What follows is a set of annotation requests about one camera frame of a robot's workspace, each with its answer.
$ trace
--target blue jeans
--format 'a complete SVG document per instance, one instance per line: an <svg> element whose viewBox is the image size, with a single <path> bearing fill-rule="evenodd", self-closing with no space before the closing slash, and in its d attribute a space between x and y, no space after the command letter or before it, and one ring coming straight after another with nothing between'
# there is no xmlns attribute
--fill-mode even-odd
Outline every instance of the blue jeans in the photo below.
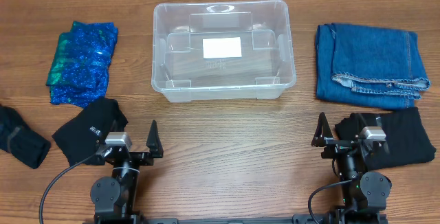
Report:
<svg viewBox="0 0 440 224"><path fill-rule="evenodd" d="M316 62L316 97L332 102L403 109L430 86L414 32L319 25Z"/></svg>

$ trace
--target black cloth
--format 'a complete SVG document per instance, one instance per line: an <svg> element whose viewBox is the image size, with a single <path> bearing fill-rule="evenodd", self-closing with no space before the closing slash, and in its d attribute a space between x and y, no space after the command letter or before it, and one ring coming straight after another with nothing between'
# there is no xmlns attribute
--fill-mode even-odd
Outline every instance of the black cloth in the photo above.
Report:
<svg viewBox="0 0 440 224"><path fill-rule="evenodd" d="M366 125L361 127L358 127L359 116L355 113L335 127L338 137L343 140L354 139L365 126L383 128L389 154L380 150L368 156L365 162L369 170L425 163L434 159L436 148L425 132L417 107L385 114L362 113L362 117Z"/></svg>
<svg viewBox="0 0 440 224"><path fill-rule="evenodd" d="M31 130L15 109L0 105L0 148L36 169L46 158L50 142Z"/></svg>
<svg viewBox="0 0 440 224"><path fill-rule="evenodd" d="M94 154L99 147L98 142L105 139L110 131L124 131L127 124L118 101L98 98L60 127L52 137L70 166L73 166ZM105 161L94 157L86 164L103 165Z"/></svg>

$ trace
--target plastic bin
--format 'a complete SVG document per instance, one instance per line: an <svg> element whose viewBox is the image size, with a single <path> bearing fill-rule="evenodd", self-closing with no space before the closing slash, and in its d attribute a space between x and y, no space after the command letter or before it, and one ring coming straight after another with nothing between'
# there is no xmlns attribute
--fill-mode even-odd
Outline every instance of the plastic bin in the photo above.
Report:
<svg viewBox="0 0 440 224"><path fill-rule="evenodd" d="M278 98L296 82L284 1L163 3L151 85L170 102Z"/></svg>

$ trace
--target blue sequin fabric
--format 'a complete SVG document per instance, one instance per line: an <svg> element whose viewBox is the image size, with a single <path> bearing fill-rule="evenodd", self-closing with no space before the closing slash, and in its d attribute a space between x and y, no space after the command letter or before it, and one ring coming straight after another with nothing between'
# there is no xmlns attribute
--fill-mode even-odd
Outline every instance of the blue sequin fabric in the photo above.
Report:
<svg viewBox="0 0 440 224"><path fill-rule="evenodd" d="M105 96L118 29L113 23L84 24L74 21L70 32L58 39L46 85L52 104L85 108Z"/></svg>

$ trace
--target wooden tabletop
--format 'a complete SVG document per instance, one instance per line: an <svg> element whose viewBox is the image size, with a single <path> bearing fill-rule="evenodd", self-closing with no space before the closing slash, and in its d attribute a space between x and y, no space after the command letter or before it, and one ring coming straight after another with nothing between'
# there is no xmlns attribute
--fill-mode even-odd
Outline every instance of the wooden tabletop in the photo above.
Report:
<svg viewBox="0 0 440 224"><path fill-rule="evenodd" d="M149 218L291 216L338 179L331 160L310 146L321 111L330 125L351 112L379 109L317 100L314 35L318 24L357 23L416 31L431 88L417 101L423 125L440 148L440 0L284 0L289 6L297 83L276 100L209 100L172 104L151 87L153 9L163 2L247 0L0 0L0 103L52 143L32 170L0 153L0 223L38 223L44 189L67 160L51 135L80 108L50 104L45 86L58 36L72 21L112 21L120 34L109 68L108 98L129 120L135 150L146 150L156 119L164 158L141 169L135 208ZM390 223L438 223L440 161L381 170L393 182ZM111 166L80 166L62 177L45 202L46 224L90 221L93 182ZM339 190L315 196L313 209L342 204Z"/></svg>

